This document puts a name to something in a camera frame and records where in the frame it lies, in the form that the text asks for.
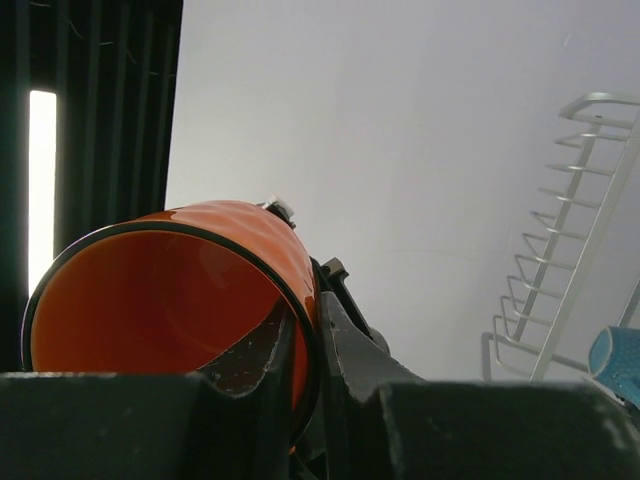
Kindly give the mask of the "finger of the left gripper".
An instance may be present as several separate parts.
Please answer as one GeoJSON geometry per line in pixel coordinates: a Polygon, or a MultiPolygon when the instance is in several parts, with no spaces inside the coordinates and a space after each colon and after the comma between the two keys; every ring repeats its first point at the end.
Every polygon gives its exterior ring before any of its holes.
{"type": "Polygon", "coordinates": [[[311,258],[311,261],[320,290],[333,292],[354,326],[381,350],[389,350],[389,345],[384,336],[378,330],[368,325],[348,290],[346,279],[349,273],[346,271],[343,263],[336,257],[331,258],[324,264],[320,264],[314,258],[311,258]]]}

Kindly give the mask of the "orange mug black handle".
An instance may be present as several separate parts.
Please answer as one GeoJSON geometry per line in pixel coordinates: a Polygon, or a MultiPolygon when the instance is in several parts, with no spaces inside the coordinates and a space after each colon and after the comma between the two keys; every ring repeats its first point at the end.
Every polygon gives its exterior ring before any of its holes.
{"type": "Polygon", "coordinates": [[[213,200],[109,225],[71,243],[32,292],[27,371],[186,373],[283,303],[295,320],[291,437],[319,395],[318,286],[290,224],[266,205],[213,200]]]}

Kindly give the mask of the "blue speckled mug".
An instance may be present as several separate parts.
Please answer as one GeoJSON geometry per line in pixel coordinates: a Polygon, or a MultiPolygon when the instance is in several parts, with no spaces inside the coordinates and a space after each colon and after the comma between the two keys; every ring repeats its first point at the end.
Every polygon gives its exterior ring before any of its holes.
{"type": "Polygon", "coordinates": [[[588,354],[590,376],[639,408],[639,330],[606,327],[588,354]]]}

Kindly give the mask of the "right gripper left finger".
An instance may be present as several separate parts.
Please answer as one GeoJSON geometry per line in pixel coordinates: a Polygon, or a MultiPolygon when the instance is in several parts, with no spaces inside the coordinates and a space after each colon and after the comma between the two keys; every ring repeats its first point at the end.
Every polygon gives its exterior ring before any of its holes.
{"type": "Polygon", "coordinates": [[[5,374],[5,479],[285,479],[293,317],[274,311],[203,371],[5,374]]]}

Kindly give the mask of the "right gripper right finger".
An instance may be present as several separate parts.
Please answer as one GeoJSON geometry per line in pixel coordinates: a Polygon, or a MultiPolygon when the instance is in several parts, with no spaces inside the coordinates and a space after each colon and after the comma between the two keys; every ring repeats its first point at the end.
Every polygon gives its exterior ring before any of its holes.
{"type": "Polygon", "coordinates": [[[426,381],[319,300],[332,479],[635,479],[639,434],[584,384],[426,381]]]}

